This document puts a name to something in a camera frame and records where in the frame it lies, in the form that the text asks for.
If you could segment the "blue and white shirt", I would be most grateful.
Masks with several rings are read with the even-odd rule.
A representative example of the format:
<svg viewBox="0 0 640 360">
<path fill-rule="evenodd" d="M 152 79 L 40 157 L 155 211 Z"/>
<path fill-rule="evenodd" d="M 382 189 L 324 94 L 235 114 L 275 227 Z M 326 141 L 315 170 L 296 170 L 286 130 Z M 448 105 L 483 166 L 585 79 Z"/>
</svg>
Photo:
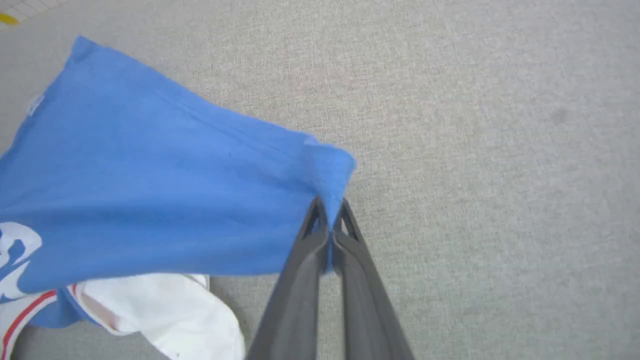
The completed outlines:
<svg viewBox="0 0 640 360">
<path fill-rule="evenodd" d="M 169 360 L 243 360 L 210 276 L 281 271 L 315 198 L 334 223 L 355 167 L 78 37 L 0 157 L 0 360 L 27 325 L 80 321 Z"/>
</svg>

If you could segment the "grey fabric sofa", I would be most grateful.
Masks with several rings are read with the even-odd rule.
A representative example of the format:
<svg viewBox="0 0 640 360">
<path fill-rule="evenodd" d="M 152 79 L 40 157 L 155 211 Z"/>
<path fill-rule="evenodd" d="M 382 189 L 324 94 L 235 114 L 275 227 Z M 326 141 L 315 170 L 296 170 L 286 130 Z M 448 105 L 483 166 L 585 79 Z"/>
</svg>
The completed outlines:
<svg viewBox="0 0 640 360">
<path fill-rule="evenodd" d="M 352 153 L 418 360 L 640 360 L 640 0 L 65 0 L 0 23 L 0 153 L 78 35 Z"/>
</svg>

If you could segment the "lemon print partition screen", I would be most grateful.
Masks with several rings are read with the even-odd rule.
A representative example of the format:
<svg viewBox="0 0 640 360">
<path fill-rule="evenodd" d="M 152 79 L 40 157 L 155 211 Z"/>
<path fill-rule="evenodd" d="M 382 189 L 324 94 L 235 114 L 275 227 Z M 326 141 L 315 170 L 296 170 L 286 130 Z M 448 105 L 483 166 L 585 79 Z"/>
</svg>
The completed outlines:
<svg viewBox="0 0 640 360">
<path fill-rule="evenodd" d="M 61 7 L 70 0 L 0 0 L 0 32 Z"/>
</svg>

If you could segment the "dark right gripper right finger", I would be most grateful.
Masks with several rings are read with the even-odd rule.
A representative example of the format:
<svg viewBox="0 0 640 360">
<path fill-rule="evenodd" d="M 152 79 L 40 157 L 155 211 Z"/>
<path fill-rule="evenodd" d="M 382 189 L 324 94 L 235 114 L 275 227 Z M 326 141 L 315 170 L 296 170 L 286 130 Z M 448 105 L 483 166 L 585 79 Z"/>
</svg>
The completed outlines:
<svg viewBox="0 0 640 360">
<path fill-rule="evenodd" d="M 345 360 L 416 360 L 346 199 L 332 236 L 333 268 L 342 280 Z"/>
</svg>

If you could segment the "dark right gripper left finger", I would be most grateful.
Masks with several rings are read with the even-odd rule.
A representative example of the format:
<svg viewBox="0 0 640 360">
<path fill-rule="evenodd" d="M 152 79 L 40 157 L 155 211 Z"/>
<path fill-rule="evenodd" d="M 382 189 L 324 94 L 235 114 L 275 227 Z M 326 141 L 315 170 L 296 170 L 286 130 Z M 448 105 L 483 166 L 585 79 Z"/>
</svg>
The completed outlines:
<svg viewBox="0 0 640 360">
<path fill-rule="evenodd" d="M 316 196 L 302 221 L 245 360 L 316 360 L 320 277 L 328 262 L 329 221 Z"/>
</svg>

